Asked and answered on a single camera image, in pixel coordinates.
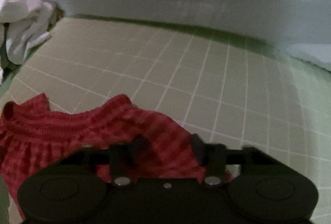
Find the red striped knit garment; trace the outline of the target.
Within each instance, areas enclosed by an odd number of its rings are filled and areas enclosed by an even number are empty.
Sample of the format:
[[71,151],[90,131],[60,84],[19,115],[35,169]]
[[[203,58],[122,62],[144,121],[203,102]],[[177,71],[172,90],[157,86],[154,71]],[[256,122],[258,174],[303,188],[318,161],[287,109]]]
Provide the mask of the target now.
[[50,111],[45,94],[22,104],[8,102],[1,115],[1,176],[17,201],[28,177],[82,146],[104,150],[138,136],[146,148],[131,177],[203,180],[206,171],[193,154],[190,133],[162,113],[136,108],[126,95],[79,114]]

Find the white crumpled clothes pile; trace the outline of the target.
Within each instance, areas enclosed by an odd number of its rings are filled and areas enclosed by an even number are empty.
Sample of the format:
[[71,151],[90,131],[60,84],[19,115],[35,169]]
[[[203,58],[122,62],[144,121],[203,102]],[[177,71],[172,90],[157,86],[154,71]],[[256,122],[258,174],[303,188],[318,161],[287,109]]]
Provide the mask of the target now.
[[51,38],[56,17],[57,6],[48,0],[1,0],[1,28],[8,25],[1,38],[8,60],[24,63],[32,48]]

